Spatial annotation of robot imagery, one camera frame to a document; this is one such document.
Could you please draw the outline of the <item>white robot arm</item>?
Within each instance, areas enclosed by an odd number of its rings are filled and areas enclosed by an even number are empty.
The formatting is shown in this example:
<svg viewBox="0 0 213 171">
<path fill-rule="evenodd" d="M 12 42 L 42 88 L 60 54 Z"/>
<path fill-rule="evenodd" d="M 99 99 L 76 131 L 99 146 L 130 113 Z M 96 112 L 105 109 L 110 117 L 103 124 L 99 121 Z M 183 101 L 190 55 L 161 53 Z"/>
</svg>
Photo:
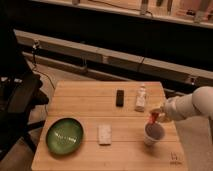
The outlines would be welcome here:
<svg viewBox="0 0 213 171">
<path fill-rule="evenodd" d="M 213 120 L 213 87 L 203 86 L 190 94 L 166 99 L 150 111 L 152 121 L 182 121 L 200 116 Z"/>
</svg>

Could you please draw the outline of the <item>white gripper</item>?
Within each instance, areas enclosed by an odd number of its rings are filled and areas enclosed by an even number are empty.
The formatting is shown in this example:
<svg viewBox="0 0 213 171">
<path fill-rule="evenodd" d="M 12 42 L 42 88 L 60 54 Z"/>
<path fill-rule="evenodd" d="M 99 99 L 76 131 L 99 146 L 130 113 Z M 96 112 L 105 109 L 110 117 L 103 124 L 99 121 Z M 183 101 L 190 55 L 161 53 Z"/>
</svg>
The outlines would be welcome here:
<svg viewBox="0 0 213 171">
<path fill-rule="evenodd" d="M 158 116 L 156 122 L 159 122 L 159 123 L 168 123 L 168 122 L 172 121 L 172 119 L 165 113 L 165 110 L 164 110 L 163 106 L 155 107 L 152 110 L 150 110 L 149 113 L 150 113 L 150 115 L 152 113 L 159 113 L 159 116 Z"/>
</svg>

